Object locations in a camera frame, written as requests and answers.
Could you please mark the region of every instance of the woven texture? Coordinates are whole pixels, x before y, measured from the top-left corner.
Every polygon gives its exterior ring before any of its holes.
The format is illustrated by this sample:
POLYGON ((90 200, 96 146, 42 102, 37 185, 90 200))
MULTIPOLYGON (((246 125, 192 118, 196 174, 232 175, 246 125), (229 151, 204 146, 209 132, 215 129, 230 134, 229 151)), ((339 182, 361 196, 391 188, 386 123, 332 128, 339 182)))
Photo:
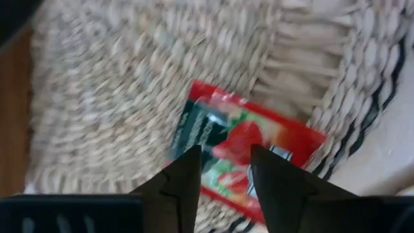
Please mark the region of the woven texture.
MULTIPOLYGON (((414 4, 388 2, 48 0, 33 20, 28 182, 142 184, 166 163, 195 78, 326 133, 305 169, 327 179, 380 122, 411 50, 414 4)), ((202 196, 196 231, 212 229, 265 232, 202 196)))

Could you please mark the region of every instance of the red packet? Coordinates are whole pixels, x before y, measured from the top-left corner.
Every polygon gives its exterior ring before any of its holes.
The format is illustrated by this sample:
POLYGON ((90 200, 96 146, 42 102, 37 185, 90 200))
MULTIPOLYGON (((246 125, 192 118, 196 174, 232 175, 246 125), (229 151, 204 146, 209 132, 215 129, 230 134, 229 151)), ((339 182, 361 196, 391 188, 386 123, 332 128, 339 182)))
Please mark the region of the red packet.
POLYGON ((202 192, 264 223, 250 169, 260 144, 302 167, 325 136, 235 94, 194 81, 171 145, 176 159, 202 146, 202 192))

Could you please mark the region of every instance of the red package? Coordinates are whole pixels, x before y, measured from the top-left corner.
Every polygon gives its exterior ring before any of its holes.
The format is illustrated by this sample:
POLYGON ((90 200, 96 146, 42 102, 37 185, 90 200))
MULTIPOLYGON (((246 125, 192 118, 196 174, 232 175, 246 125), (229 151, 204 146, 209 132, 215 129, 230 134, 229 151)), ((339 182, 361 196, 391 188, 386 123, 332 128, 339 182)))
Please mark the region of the red package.
POLYGON ((260 144, 303 167, 325 136, 235 94, 194 81, 170 156, 202 146, 202 193, 264 223, 250 169, 250 148, 260 144))

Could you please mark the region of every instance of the basket weave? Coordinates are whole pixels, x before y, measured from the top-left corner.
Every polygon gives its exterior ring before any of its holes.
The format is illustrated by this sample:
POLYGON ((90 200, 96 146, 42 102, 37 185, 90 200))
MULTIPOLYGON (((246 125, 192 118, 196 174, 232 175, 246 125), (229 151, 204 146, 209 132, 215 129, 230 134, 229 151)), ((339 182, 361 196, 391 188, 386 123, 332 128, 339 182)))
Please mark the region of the basket weave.
MULTIPOLYGON (((307 1, 48 0, 34 19, 28 182, 142 184, 166 163, 195 78, 326 133, 305 169, 327 179, 379 122, 413 44, 413 1, 388 2, 327 14, 307 1)), ((211 229, 265 232, 202 196, 196 231, 211 229)))

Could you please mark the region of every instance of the seasoning packet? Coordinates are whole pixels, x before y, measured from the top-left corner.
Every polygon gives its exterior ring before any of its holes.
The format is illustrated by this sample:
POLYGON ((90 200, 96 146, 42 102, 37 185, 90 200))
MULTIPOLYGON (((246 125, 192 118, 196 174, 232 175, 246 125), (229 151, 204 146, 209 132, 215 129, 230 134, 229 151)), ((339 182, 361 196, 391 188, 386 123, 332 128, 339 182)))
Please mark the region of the seasoning packet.
POLYGON ((251 145, 303 167, 325 136, 236 94, 194 81, 169 156, 202 146, 201 192, 264 223, 250 168, 251 145))

